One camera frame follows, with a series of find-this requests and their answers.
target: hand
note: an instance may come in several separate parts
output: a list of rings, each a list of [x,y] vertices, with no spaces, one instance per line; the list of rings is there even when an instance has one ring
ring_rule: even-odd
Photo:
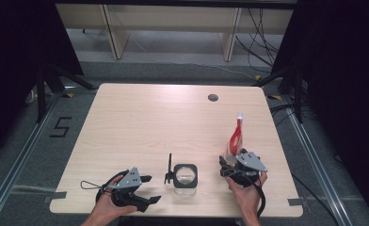
[[[122,177],[122,175],[116,177],[111,182],[111,185],[117,183],[120,179],[122,179]],[[127,205],[123,207],[116,206],[111,201],[111,190],[111,188],[108,188],[104,194],[100,196],[90,215],[85,222],[82,223],[82,226],[105,226],[115,218],[133,213],[137,210],[137,208],[133,205]]]
[[[267,179],[266,172],[261,172],[260,179],[255,182],[257,186],[262,186]],[[261,225],[257,217],[260,196],[255,186],[242,187],[232,178],[226,177],[229,189],[233,192],[235,201],[241,210],[243,220],[248,226]]]

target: black wall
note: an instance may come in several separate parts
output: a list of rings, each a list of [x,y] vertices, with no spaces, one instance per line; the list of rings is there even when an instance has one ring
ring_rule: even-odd
[[[55,4],[0,1],[0,144],[44,62],[83,74]]]
[[[369,205],[369,2],[336,9],[307,73],[315,112]]]

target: black hole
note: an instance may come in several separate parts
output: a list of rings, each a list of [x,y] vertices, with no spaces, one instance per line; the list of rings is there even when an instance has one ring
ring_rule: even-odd
[[[209,95],[208,95],[208,100],[210,100],[210,101],[212,101],[212,102],[217,101],[217,99],[219,99],[219,98],[217,97],[217,95],[216,95],[216,94],[209,94]]]

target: circular hole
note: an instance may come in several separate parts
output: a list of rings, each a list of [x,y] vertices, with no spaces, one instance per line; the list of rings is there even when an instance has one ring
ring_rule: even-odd
[[[209,94],[208,95],[208,100],[212,101],[212,102],[215,102],[217,101],[218,97],[216,94]]]
[[[196,173],[191,168],[182,167],[176,171],[176,179],[183,185],[190,184],[194,178],[196,178]]]

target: table top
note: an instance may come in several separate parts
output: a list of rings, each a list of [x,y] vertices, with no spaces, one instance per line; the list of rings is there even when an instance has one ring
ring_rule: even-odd
[[[210,101],[210,94],[218,100]],[[298,195],[264,92],[189,85],[102,84],[56,189],[67,196],[52,200],[50,210],[90,213],[97,189],[82,189],[81,181],[102,185],[116,173],[138,167],[140,175],[151,175],[152,180],[136,194],[162,198],[134,216],[240,218],[218,163],[238,112],[244,115],[243,147],[260,156],[268,168],[262,217],[301,216],[302,206],[288,202]],[[195,195],[178,195],[173,184],[164,185],[170,153],[172,168],[197,166]]]

